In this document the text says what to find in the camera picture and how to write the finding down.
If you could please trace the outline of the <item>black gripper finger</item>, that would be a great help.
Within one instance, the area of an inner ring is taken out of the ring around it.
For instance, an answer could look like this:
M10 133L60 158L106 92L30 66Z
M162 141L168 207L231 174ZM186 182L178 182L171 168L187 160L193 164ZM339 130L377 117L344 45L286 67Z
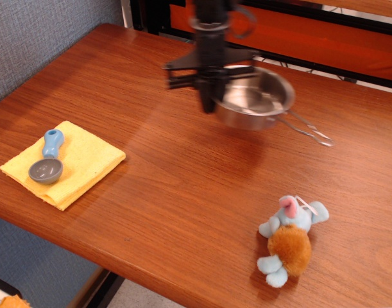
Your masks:
M215 101L213 99L213 88L210 83L199 83L198 92L204 113L211 114L215 110Z
M226 92L228 80L214 80L213 82L213 100L222 101Z

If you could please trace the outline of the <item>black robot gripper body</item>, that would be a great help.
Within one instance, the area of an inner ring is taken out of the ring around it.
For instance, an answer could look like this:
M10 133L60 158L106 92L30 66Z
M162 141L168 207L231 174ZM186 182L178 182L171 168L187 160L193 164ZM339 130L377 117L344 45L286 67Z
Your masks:
M167 63L170 89L193 87L214 80L235 80L255 76L253 56L249 49L234 49L225 42L225 28L196 28L195 47L189 54Z

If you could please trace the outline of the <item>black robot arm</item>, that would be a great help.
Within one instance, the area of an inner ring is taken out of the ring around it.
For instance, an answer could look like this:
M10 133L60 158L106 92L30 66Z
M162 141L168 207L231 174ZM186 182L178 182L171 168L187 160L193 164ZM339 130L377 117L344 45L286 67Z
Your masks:
M250 49L228 47L225 38L229 29L231 11L247 16L250 28L241 34L252 32L255 17L238 5L237 1L194 1L195 16L190 19L195 30L195 48L189 54L168 62L164 69L170 89L195 88L200 96L203 111L213 113L216 103L223 100L226 85L235 79L254 75Z

